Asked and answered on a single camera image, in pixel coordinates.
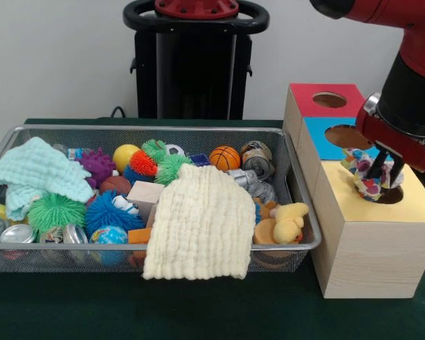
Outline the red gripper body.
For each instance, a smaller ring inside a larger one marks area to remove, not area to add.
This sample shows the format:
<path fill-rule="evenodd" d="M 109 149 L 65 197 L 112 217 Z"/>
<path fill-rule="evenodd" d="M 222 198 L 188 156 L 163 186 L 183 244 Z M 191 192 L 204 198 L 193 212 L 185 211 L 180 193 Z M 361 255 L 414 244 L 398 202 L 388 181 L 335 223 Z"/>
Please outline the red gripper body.
<path fill-rule="evenodd" d="M 363 106 L 356 117 L 356 128 L 372 143 L 401 157 L 417 171 L 425 172 L 425 146 L 418 140 L 394 130 L 384 120 L 370 115 Z"/>

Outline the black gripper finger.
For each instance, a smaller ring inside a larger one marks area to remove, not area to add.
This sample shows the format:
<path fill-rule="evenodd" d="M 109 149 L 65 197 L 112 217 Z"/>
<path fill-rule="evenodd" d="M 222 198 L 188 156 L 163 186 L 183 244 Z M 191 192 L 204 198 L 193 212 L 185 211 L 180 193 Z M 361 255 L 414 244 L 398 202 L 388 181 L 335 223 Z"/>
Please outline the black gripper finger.
<path fill-rule="evenodd" d="M 383 173 L 383 165 L 388 157 L 388 151 L 384 147 L 378 147 L 378 155 L 366 172 L 367 179 L 379 179 Z"/>
<path fill-rule="evenodd" d="M 390 188 L 396 188 L 401 185 L 404 180 L 402 173 L 404 162 L 401 158 L 394 158 L 393 165 L 390 169 Z"/>

